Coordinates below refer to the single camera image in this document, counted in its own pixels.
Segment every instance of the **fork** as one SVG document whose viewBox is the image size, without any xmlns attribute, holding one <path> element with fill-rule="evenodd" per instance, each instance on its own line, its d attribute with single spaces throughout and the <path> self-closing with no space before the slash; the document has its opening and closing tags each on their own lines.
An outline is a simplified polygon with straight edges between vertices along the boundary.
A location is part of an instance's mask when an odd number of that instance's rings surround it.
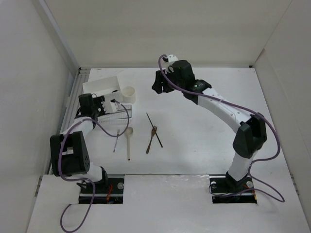
<svg viewBox="0 0 311 233">
<path fill-rule="evenodd" d="M 119 134 L 120 134 L 120 129 L 118 129 L 118 132 L 117 132 L 117 139 L 116 139 L 115 147 L 113 148 L 113 152 L 116 151 L 117 141 L 118 141 Z"/>
<path fill-rule="evenodd" d="M 157 130 L 157 126 L 153 126 L 153 128 L 152 128 L 152 130 L 151 130 L 151 139 L 150 139 L 150 143 L 149 143 L 149 145 L 148 145 L 146 154 L 149 153 L 150 146 L 151 146 L 151 142 L 152 142 L 152 139 L 153 139 L 154 135 L 156 134 L 156 130 Z"/>
</svg>

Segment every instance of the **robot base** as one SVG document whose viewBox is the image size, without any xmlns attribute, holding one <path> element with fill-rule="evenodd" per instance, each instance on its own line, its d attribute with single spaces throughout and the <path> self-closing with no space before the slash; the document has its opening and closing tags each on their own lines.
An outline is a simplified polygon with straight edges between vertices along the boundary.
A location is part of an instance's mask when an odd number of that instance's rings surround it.
<svg viewBox="0 0 311 233">
<path fill-rule="evenodd" d="M 79 204 L 89 204 L 93 195 L 90 183 L 78 184 L 81 187 Z M 109 201 L 107 195 L 112 186 Z M 109 175 L 108 182 L 95 182 L 95 198 L 93 204 L 123 204 L 124 175 Z"/>
<path fill-rule="evenodd" d="M 232 193 L 238 193 L 248 189 L 253 185 L 252 179 L 246 177 L 239 187 L 232 188 L 228 186 L 225 175 L 210 175 L 208 190 L 212 194 L 214 204 L 218 203 L 257 203 L 256 193 L 253 190 L 246 191 L 232 197 L 223 197 Z"/>
</svg>

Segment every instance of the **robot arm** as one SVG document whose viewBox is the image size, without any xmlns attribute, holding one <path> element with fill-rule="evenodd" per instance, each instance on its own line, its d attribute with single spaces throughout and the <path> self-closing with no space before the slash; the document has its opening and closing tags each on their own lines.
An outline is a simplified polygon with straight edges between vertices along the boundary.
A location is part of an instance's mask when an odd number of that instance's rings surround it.
<svg viewBox="0 0 311 233">
<path fill-rule="evenodd" d="M 184 97 L 195 104 L 204 107 L 224 121 L 236 133 L 233 148 L 235 156 L 233 163 L 226 173 L 226 182 L 230 187 L 238 187 L 247 176 L 248 168 L 257 151 L 267 140 L 264 121 L 247 111 L 222 103 L 224 98 L 204 80 L 196 80 L 191 65 L 186 60 L 178 60 L 174 55 L 168 55 L 165 73 L 170 81 L 180 88 L 215 96 L 220 101 L 206 97 L 183 93 Z M 156 72 L 155 83 L 152 89 L 158 94 L 174 91 L 174 88 L 163 77 L 161 71 Z"/>
<path fill-rule="evenodd" d="M 65 176 L 87 178 L 93 182 L 107 183 L 108 177 L 104 168 L 93 165 L 88 156 L 85 137 L 95 128 L 95 123 L 86 119 L 97 121 L 98 117 L 117 111 L 118 105 L 113 100 L 105 101 L 104 96 L 93 98 L 91 94 L 80 95 L 79 103 L 80 114 L 77 114 L 72 125 L 78 122 L 81 122 L 81 124 L 70 132 L 66 140 L 61 161 L 62 173 Z M 55 176 L 59 176 L 58 159 L 61 143 L 72 125 L 64 132 L 50 138 L 51 163 Z"/>
</svg>

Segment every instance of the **white cup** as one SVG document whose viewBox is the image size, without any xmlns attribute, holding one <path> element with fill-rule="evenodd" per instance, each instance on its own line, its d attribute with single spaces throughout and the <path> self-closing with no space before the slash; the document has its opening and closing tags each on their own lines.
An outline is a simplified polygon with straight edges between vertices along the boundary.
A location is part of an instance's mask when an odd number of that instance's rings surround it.
<svg viewBox="0 0 311 233">
<path fill-rule="evenodd" d="M 135 89 L 131 86 L 127 86 L 121 91 L 123 100 L 125 103 L 135 103 L 136 101 L 136 93 Z"/>
</svg>

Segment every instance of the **white table surface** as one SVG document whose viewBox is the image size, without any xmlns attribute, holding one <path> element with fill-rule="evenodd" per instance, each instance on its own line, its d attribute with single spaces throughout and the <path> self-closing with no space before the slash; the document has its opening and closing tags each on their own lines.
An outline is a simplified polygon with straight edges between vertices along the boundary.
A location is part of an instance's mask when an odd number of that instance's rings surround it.
<svg viewBox="0 0 311 233">
<path fill-rule="evenodd" d="M 127 175 L 123 204 L 93 205 L 77 233 L 309 233 L 293 185 L 282 176 L 261 177 L 277 186 L 285 203 L 257 192 L 258 204 L 212 204 L 208 175 Z M 61 233 L 61 213 L 78 195 L 75 183 L 45 175 L 27 233 Z M 67 230 L 80 224 L 87 207 L 67 210 Z"/>
<path fill-rule="evenodd" d="M 205 79 L 228 100 L 256 109 L 271 119 L 255 71 L 249 68 L 195 68 L 198 79 Z M 126 141 L 120 137 L 116 153 L 114 139 L 95 128 L 87 137 L 89 156 L 95 164 L 114 174 L 184 174 L 128 175 L 125 178 L 124 204 L 94 205 L 80 233 L 308 233 L 298 196 L 283 154 L 268 163 L 258 163 L 252 173 L 277 188 L 286 200 L 279 203 L 257 192 L 258 204 L 212 204 L 207 191 L 208 175 L 225 173 L 234 155 L 231 129 L 216 116 L 181 93 L 156 94 L 151 86 L 154 68 L 98 69 L 90 80 L 117 75 L 121 87 L 137 91 L 134 105 L 132 159 L 126 158 Z M 158 135 L 150 153 L 145 153 L 151 126 L 146 116 L 158 126 Z M 115 127 L 108 128 L 116 132 Z M 271 156 L 276 143 L 268 130 L 268 140 L 256 158 Z M 272 193 L 254 182 L 256 188 Z M 79 188 L 53 175 L 43 177 L 28 233 L 62 232 L 59 219 L 69 203 L 77 203 Z M 65 226 L 79 225 L 87 205 L 73 205 L 65 215 Z"/>
<path fill-rule="evenodd" d="M 96 127 L 86 137 L 86 146 L 94 164 L 103 166 L 108 174 L 220 174 L 225 173 L 234 156 L 233 131 L 213 113 L 197 106 L 178 91 L 158 95 L 151 89 L 156 68 L 105 68 L 92 69 L 89 81 L 117 75 L 121 89 L 133 86 L 137 101 L 130 126 L 134 129 L 131 139 L 131 160 L 127 160 L 125 136 L 118 139 L 107 136 Z M 222 96 L 264 114 L 271 120 L 260 84 L 254 69 L 249 68 L 194 68 L 197 79 L 209 82 Z M 151 125 L 158 126 L 149 154 Z M 117 128 L 105 126 L 116 134 Z M 269 129 L 268 140 L 256 158 L 274 155 L 276 141 Z M 256 164 L 254 171 L 288 172 L 284 156 L 271 163 Z"/>
</svg>

